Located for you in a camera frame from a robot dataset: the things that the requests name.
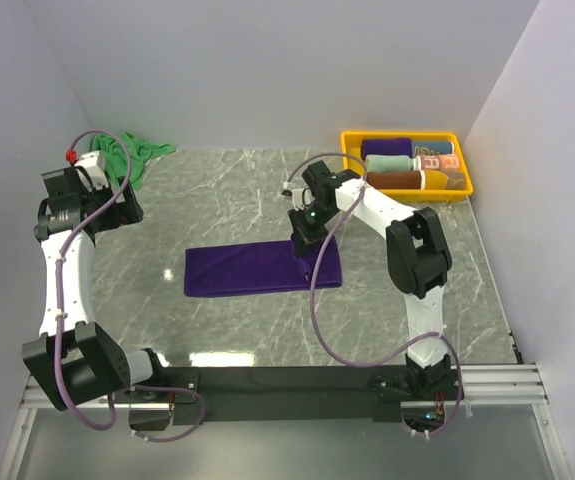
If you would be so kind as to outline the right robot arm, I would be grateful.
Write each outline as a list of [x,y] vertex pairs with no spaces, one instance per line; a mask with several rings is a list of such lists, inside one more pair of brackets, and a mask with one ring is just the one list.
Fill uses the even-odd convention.
[[295,254],[324,252],[336,233],[326,227],[332,218],[344,223],[354,217],[384,239],[388,274],[404,296],[409,332],[399,350],[406,368],[400,391],[408,398],[434,398],[457,359],[444,337],[443,296],[452,259],[439,216],[388,197],[369,184],[366,172],[333,172],[323,159],[315,155],[297,167],[304,187],[290,179],[282,186],[292,202]]

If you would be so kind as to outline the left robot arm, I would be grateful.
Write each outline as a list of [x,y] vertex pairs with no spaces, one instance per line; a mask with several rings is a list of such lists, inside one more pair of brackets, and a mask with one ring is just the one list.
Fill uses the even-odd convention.
[[47,196],[39,205],[34,235],[46,265],[44,316],[22,358],[52,405],[63,411],[59,386],[80,405],[132,386],[147,402],[161,399],[168,377],[149,348],[132,353],[96,322],[92,263],[98,233],[138,223],[143,210],[132,188],[118,201],[103,168],[84,161],[42,176]]

